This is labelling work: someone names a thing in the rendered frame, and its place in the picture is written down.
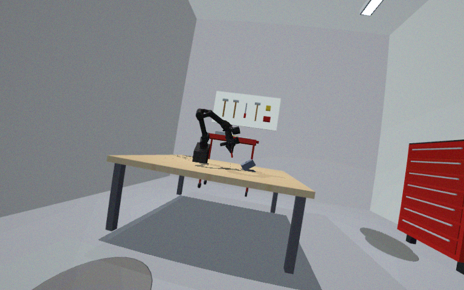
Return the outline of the grey square panel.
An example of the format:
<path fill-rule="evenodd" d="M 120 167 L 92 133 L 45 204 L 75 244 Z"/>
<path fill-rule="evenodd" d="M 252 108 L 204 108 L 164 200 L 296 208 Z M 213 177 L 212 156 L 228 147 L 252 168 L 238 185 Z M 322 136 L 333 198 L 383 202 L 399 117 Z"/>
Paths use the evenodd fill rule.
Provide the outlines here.
<path fill-rule="evenodd" d="M 254 163 L 253 159 L 249 159 L 248 161 L 241 164 L 241 167 L 242 167 L 243 170 L 250 171 L 250 172 L 256 172 L 256 171 L 250 169 L 250 168 L 252 168 L 254 166 L 255 166 L 255 163 Z"/>

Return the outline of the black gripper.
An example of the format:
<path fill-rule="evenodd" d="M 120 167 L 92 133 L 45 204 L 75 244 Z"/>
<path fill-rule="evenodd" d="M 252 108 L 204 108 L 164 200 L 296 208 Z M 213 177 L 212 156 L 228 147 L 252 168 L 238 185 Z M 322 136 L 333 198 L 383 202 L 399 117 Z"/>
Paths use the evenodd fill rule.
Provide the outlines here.
<path fill-rule="evenodd" d="M 229 150 L 230 153 L 231 153 L 231 149 L 232 149 L 232 153 L 233 153 L 234 146 L 236 144 L 240 143 L 239 141 L 237 143 L 229 143 L 229 138 L 232 138 L 232 137 L 233 137 L 232 135 L 227 135 L 225 137 L 227 142 L 224 142 L 224 143 L 220 144 L 220 146 L 225 146 Z"/>

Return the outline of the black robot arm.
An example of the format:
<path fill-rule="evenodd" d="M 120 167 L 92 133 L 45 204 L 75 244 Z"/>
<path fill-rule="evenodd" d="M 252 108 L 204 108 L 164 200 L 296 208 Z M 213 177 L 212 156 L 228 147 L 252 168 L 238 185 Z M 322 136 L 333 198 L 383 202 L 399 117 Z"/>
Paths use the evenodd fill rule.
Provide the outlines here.
<path fill-rule="evenodd" d="M 205 114 L 204 114 L 205 113 Z M 233 127 L 228 121 L 221 119 L 218 115 L 216 115 L 212 110 L 208 109 L 197 109 L 196 111 L 196 118 L 199 121 L 200 127 L 201 127 L 201 132 L 202 132 L 202 137 L 200 139 L 200 149 L 206 149 L 208 147 L 208 141 L 209 141 L 209 132 L 206 131 L 205 128 L 205 123 L 204 123 L 204 118 L 205 117 L 211 117 L 214 121 L 219 123 L 225 131 L 225 136 L 227 135 L 235 135 L 235 134 L 240 134 L 240 129 L 239 127 Z M 231 133 L 232 132 L 232 133 Z M 237 143 L 239 141 L 238 137 L 236 138 L 229 138 L 229 143 Z"/>

